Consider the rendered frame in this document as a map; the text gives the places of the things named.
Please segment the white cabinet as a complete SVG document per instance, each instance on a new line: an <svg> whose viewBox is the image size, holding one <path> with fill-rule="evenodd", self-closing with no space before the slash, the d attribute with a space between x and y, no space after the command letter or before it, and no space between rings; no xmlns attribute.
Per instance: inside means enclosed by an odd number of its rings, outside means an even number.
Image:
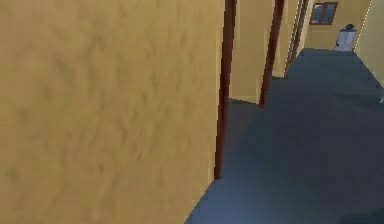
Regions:
<svg viewBox="0 0 384 224"><path fill-rule="evenodd" d="M341 30L336 40L335 50L349 52L356 34L356 30Z"/></svg>

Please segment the brown framed window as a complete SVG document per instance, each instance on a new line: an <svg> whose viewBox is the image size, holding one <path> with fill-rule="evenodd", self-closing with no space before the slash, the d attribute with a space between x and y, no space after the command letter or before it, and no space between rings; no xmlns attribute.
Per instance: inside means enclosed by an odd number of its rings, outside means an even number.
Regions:
<svg viewBox="0 0 384 224"><path fill-rule="evenodd" d="M333 23L337 2L315 3L312 8L311 25L331 25Z"/></svg>

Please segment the grey door frame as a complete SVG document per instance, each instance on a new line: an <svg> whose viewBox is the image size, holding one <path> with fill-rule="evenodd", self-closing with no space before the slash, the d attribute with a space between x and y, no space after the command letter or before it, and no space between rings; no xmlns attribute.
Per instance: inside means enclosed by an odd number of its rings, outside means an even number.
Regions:
<svg viewBox="0 0 384 224"><path fill-rule="evenodd" d="M284 77L288 77L288 70L292 62L297 58L300 47L303 46L305 42L305 37L303 36L304 28L306 27L306 23L308 22L307 14L308 14L308 5L310 0L299 0L298 7L296 10L295 21L293 24L293 30L290 40L290 45L287 54L287 60L284 70Z"/></svg>

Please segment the dark red door frame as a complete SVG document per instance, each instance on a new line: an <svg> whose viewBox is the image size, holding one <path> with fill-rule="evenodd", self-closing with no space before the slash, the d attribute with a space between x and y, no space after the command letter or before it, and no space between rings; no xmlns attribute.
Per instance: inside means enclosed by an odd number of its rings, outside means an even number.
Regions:
<svg viewBox="0 0 384 224"><path fill-rule="evenodd" d="M265 105L265 94L269 87L271 72L275 61L277 42L281 27L285 0L274 0L274 11L271 24L270 37L268 42L268 51L266 56L266 64L264 66L262 91L260 96L260 106ZM223 164L223 149L226 135L226 120L229 97L230 75L233 58L233 41L235 34L235 16L236 16L237 0L225 0L223 40L222 40L222 56L220 64L220 88L218 97L218 119L217 119L217 136L216 136L216 152L214 165L214 179L221 178Z"/></svg>

